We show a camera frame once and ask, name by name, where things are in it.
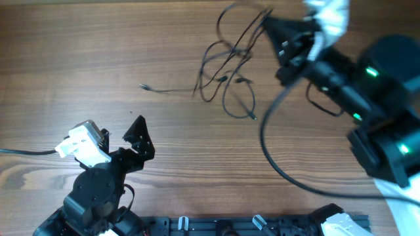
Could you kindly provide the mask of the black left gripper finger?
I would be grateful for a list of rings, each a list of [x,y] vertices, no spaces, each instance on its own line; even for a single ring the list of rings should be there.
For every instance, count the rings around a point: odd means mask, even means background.
[[[140,158],[144,161],[152,160],[155,155],[155,149],[148,134],[146,120],[143,116],[139,115],[134,123],[130,126],[124,134],[123,139],[131,144]]]
[[[103,135],[103,139],[101,139],[101,142],[100,142],[100,149],[105,154],[109,154],[109,143],[110,143],[109,136],[110,136],[110,133],[105,128],[103,128],[100,132]]]

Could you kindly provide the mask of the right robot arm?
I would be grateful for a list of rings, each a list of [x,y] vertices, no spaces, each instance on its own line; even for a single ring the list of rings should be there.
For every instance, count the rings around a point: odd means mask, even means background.
[[[419,41],[386,35],[353,62],[327,44],[317,20],[268,17],[262,26],[290,92],[301,79],[356,123],[350,149],[390,208],[401,235],[419,234]]]

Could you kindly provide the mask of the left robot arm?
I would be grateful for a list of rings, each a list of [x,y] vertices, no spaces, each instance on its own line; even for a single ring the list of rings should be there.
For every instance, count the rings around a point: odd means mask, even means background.
[[[35,231],[43,235],[148,235],[149,229],[130,206],[120,206],[121,196],[133,187],[127,174],[142,170],[155,149],[146,120],[138,116],[123,136],[130,148],[109,150],[109,135],[92,120],[74,126],[55,150],[61,157],[73,155],[83,168],[63,205]]]

